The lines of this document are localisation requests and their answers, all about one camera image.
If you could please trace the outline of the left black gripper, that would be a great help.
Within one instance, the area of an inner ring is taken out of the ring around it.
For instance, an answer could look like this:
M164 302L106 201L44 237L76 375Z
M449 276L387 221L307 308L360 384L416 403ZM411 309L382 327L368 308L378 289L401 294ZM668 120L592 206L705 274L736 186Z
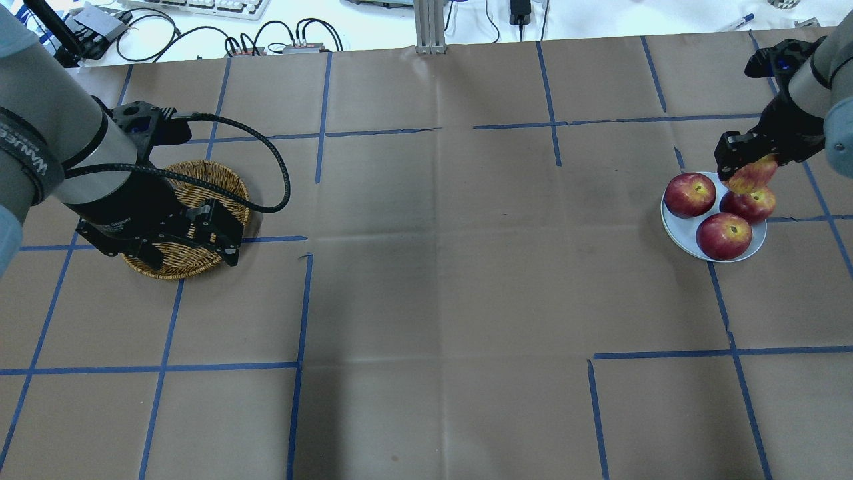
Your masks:
M146 101L100 110L94 136L74 155L77 233L104 255L124 254L161 270L165 255L158 246L167 240L149 237L165 232L163 222L179 218L184 207L168 182L173 174L153 166L149 156L155 146L188 142L189 118ZM82 174L86 167L93 173ZM237 265L244 224L222 201L205 200L183 216L195 244Z

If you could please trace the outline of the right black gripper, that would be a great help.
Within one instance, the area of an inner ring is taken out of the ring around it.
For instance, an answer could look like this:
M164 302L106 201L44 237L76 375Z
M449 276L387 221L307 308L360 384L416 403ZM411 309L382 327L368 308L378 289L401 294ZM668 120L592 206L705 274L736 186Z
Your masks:
M749 58L744 73L750 78L775 78L778 92L748 133L722 134L714 149L719 180L728 181L768 154L786 164L805 161L823 149L828 80L813 56L824 41L785 39Z

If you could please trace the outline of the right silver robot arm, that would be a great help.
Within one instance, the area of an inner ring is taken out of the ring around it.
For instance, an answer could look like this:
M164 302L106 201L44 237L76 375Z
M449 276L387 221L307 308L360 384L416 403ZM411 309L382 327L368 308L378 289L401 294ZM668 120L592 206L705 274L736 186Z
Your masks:
M747 61L749 78L776 80L777 94L746 133L723 133L714 151L717 177L747 193L764 187L774 166L826 153L835 173L851 177L851 16L813 42L785 39L758 49Z

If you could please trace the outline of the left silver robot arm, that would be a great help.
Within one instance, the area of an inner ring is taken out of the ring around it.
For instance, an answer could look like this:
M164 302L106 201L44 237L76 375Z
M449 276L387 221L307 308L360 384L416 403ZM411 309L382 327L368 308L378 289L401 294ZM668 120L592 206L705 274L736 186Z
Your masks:
M188 142L189 122L202 119L145 101L105 107L2 9L2 270L22 246L30 208L51 195L104 255L159 270L159 244L176 243L236 265L243 222L221 199L187 207L171 182L194 179L149 161L155 146Z

